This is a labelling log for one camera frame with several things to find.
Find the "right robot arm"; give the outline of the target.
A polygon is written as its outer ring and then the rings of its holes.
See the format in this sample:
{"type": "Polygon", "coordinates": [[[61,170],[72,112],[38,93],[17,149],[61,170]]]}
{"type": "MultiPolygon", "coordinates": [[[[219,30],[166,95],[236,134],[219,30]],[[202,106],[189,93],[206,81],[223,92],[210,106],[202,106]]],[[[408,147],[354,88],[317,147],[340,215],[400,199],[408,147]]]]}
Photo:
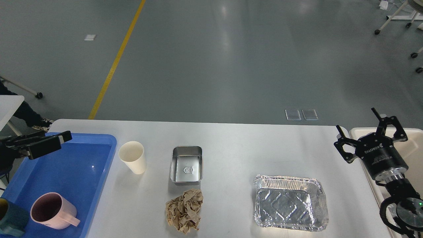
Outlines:
{"type": "Polygon", "coordinates": [[[398,234],[420,238],[422,199],[406,178],[408,165],[394,147],[395,142],[406,142],[408,136],[396,116],[382,116],[374,107],[371,110],[379,121],[376,131],[351,139],[337,125],[334,146],[348,164],[359,158],[375,184],[389,193],[380,205],[382,222],[398,234]]]}

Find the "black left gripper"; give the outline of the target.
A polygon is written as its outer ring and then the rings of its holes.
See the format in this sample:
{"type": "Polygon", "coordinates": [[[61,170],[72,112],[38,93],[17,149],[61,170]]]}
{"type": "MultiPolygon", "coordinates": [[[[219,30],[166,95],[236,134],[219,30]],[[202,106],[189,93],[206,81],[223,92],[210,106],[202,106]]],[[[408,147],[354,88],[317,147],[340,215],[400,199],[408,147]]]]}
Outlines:
{"type": "Polygon", "coordinates": [[[10,149],[11,146],[18,146],[18,151],[23,157],[34,160],[61,149],[61,145],[70,140],[71,131],[48,136],[46,132],[38,131],[28,135],[4,137],[0,140],[0,174],[9,172],[17,158],[17,152],[10,149]]]}

